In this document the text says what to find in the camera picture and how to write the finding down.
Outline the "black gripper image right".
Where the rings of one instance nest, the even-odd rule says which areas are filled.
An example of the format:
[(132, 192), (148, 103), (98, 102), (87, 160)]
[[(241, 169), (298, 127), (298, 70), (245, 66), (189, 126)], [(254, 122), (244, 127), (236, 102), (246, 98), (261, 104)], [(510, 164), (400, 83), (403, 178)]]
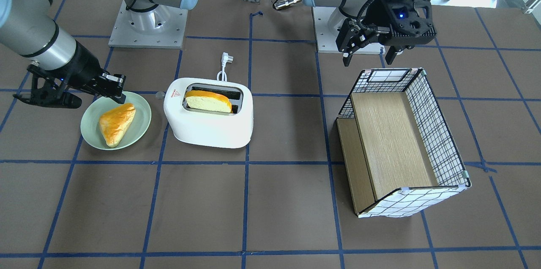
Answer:
[(346, 19), (336, 38), (344, 67), (350, 66), (353, 52), (368, 44), (378, 42), (390, 46), (385, 62), (392, 65), (398, 49), (426, 45), (437, 35), (429, 0), (375, 0), (367, 7), (361, 23), (366, 30), (361, 29), (356, 20)]

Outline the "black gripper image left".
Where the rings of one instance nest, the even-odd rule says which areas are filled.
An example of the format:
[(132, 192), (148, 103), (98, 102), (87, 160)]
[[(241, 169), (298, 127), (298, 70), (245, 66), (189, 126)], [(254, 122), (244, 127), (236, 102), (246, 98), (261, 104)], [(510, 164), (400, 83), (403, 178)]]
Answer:
[(126, 95), (123, 86), (126, 76), (111, 75), (101, 69), (97, 57), (76, 41), (74, 56), (56, 70), (44, 70), (37, 65), (29, 65), (32, 74), (30, 93), (13, 94), (19, 101), (40, 107), (77, 109), (82, 100), (68, 92), (69, 88), (94, 96), (102, 96), (124, 104)]

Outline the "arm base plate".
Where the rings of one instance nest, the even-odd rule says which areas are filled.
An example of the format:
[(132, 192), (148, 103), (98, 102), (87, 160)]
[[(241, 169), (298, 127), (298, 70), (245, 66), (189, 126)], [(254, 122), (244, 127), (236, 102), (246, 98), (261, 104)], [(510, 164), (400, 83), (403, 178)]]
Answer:
[(346, 19), (335, 7), (313, 7), (317, 49), (320, 53), (339, 53), (336, 45), (338, 29)]
[(159, 5), (152, 11), (137, 13), (126, 7), (122, 2), (108, 42), (110, 47), (182, 48), (188, 10)]

